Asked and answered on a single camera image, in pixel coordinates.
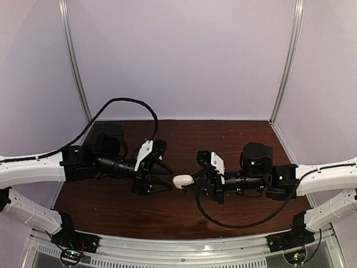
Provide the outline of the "white earbud charging case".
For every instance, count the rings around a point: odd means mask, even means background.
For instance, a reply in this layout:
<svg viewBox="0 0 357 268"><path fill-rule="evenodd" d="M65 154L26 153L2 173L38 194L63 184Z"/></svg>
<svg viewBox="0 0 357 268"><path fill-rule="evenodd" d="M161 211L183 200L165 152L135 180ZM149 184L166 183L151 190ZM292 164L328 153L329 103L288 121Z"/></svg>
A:
<svg viewBox="0 0 357 268"><path fill-rule="evenodd" d="M172 183L177 189L183 189L184 187L194 183L194 178L189 174L176 175L172 179Z"/></svg>

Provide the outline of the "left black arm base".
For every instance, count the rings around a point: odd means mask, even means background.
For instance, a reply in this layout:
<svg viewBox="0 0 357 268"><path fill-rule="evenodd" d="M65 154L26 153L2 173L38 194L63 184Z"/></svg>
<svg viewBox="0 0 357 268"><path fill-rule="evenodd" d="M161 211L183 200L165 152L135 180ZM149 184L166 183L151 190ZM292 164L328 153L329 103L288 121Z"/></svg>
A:
<svg viewBox="0 0 357 268"><path fill-rule="evenodd" d="M64 212L59 212L62 223L61 230L52 235L54 242L66 248L76 249L88 253L96 253L99 237L93 234L78 232L75 230L71 216Z"/></svg>

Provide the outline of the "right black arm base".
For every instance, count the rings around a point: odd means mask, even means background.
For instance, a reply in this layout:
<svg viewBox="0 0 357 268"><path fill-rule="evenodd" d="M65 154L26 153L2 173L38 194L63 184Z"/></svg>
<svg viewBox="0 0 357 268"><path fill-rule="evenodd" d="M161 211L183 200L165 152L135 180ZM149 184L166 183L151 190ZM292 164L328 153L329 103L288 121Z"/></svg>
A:
<svg viewBox="0 0 357 268"><path fill-rule="evenodd" d="M306 212L301 212L294 216L291 230L266 237L271 253L301 247L315 241L315 233L306 229L305 214Z"/></svg>

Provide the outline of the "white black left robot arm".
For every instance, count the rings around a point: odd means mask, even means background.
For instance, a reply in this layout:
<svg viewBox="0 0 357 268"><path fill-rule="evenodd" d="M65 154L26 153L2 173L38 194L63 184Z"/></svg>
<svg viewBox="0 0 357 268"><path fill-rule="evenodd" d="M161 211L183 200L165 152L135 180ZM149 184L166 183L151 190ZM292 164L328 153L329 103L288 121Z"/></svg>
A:
<svg viewBox="0 0 357 268"><path fill-rule="evenodd" d="M58 237L68 248L80 243L70 215L46 209L21 196L14 186L43 181L77 182L100 178L132 181L132 193L151 195L172 190L157 178L173 171L162 161L166 141L151 138L138 150L135 159L127 156L123 127L112 121L95 122L82 145L68 146L59 152L1 158L1 212L12 213L25 223Z"/></svg>

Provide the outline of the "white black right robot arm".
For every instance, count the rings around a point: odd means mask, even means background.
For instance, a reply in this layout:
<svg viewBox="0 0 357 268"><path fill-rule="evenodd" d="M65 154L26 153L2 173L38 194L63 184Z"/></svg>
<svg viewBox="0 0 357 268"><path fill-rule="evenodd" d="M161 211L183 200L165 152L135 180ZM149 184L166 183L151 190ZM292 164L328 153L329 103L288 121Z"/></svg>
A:
<svg viewBox="0 0 357 268"><path fill-rule="evenodd" d="M291 199L315 192L340 189L341 193L322 205L295 215L293 229L286 234L290 246L298 246L324 225L356 209L356 159L325 165L273 164L273 149L259 142L246 144L240 154L240 170L227 171L224 160L216 153L199 151L197 162L201 171L194 175L177 175L173 184L177 189L194 190L195 202L201 214L210 222L230 229L246 229L270 221L279 214ZM209 216L200 201L205 196L224 204L224 196L247 190L264 193L267 198L281 200L282 205L271 215L246 225L219 222Z"/></svg>

